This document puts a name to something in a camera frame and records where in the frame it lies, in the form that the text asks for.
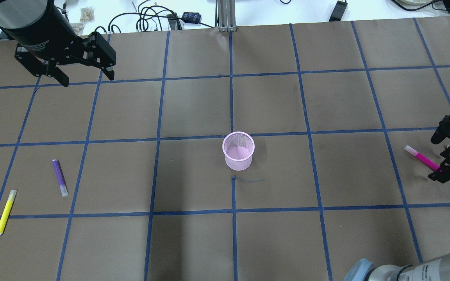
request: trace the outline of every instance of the magenta marker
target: magenta marker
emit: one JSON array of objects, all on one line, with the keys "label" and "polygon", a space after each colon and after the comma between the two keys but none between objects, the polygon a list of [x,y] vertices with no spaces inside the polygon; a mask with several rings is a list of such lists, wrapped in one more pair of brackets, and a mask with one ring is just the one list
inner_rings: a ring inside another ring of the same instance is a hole
[{"label": "magenta marker", "polygon": [[418,160],[423,162],[423,164],[427,165],[430,169],[434,171],[437,171],[437,169],[439,169],[439,165],[435,164],[432,160],[428,159],[423,154],[415,151],[412,147],[406,146],[404,149],[407,150],[412,155],[414,155],[414,157],[418,158]]},{"label": "magenta marker", "polygon": [[62,174],[62,169],[60,168],[60,163],[58,160],[52,160],[53,168],[55,169],[55,175],[57,176],[57,181],[59,182],[60,192],[62,192],[62,197],[68,195],[66,181],[64,180],[64,174]]}]

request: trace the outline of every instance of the pink mesh pen holder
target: pink mesh pen holder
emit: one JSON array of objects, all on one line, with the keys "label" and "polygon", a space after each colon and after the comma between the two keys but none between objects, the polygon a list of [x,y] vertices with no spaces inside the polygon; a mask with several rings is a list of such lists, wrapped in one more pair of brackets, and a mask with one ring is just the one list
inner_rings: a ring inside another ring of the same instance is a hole
[{"label": "pink mesh pen holder", "polygon": [[242,171],[251,165],[255,152],[255,141],[244,132],[233,132],[225,137],[221,144],[225,162],[230,169]]}]

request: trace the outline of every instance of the yellow marker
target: yellow marker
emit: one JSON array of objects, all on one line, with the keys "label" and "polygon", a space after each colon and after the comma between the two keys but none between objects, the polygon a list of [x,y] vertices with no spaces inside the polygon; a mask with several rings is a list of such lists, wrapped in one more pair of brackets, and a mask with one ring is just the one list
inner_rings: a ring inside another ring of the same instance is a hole
[{"label": "yellow marker", "polygon": [[16,190],[12,190],[9,192],[8,201],[5,206],[5,210],[1,215],[0,220],[0,235],[5,231],[6,222],[8,221],[9,211],[11,211],[11,207],[13,206],[13,201],[15,201]]}]

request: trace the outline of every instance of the metal stand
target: metal stand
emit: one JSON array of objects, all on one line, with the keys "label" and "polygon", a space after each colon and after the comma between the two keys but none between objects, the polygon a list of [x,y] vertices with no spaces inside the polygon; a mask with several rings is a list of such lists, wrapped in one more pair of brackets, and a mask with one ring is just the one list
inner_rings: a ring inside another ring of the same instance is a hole
[{"label": "metal stand", "polygon": [[236,31],[236,0],[216,0],[218,8],[218,30],[221,32]]}]

